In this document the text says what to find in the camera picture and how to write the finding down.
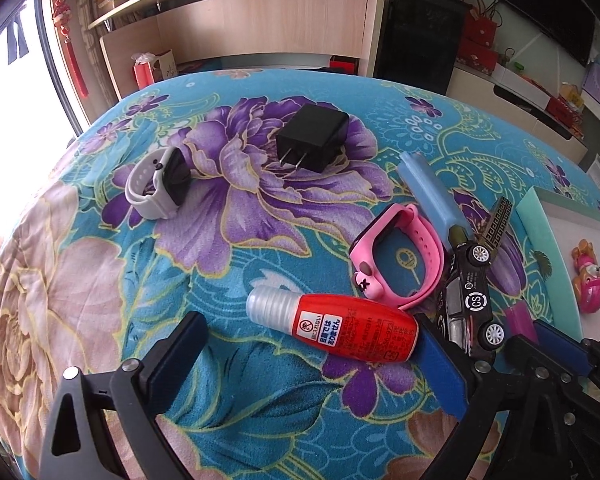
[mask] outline black charger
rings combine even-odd
[[[349,115],[318,105],[303,105],[276,136],[280,164],[315,173],[338,156],[349,128]]]

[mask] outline floral fabric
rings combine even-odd
[[[341,154],[322,174],[281,165],[277,131],[307,103],[350,115]],[[149,151],[177,146],[193,176],[170,220],[147,221],[124,185]],[[112,108],[53,170],[0,255],[0,437],[26,471],[62,371],[115,369],[142,358],[188,310],[208,346],[158,418],[197,479],[419,477],[454,421],[417,366],[371,365],[251,323],[257,285],[356,294],[347,248],[389,202],[413,202],[395,171],[422,152],[480,230],[497,197],[530,186],[600,209],[579,168],[479,110],[367,78],[230,71],[170,79]],[[376,261],[399,294],[419,288],[419,254],[393,235]],[[489,272],[495,315],[523,298],[551,321],[517,215]],[[430,301],[421,310],[430,312]],[[109,419],[132,479],[142,472]],[[484,475],[502,421],[471,473]]]

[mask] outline red tassel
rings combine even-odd
[[[71,79],[73,80],[76,89],[78,90],[78,94],[80,94],[80,97],[84,99],[89,95],[89,91],[87,90],[87,85],[82,78],[80,67],[78,67],[78,61],[75,59],[74,46],[68,39],[64,42],[64,44],[66,45],[67,68],[69,69],[69,74],[71,75]]]

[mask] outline red hanging ornament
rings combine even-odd
[[[80,94],[80,97],[85,98],[89,95],[89,91],[87,90],[87,85],[85,84],[82,74],[80,73],[80,67],[78,67],[78,62],[75,59],[74,46],[71,44],[71,39],[69,38],[70,30],[68,23],[71,19],[71,8],[69,5],[67,5],[66,0],[51,0],[51,5],[53,9],[52,17],[54,20],[54,26],[58,29],[66,46],[66,63],[69,69],[69,74],[74,82],[74,86],[76,87],[78,94]]]

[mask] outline white watch strap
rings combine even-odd
[[[171,218],[178,209],[162,183],[164,167],[174,150],[177,148],[173,146],[160,148],[144,156],[126,180],[125,197],[142,218]],[[151,181],[155,191],[153,194],[145,194],[144,190]]]

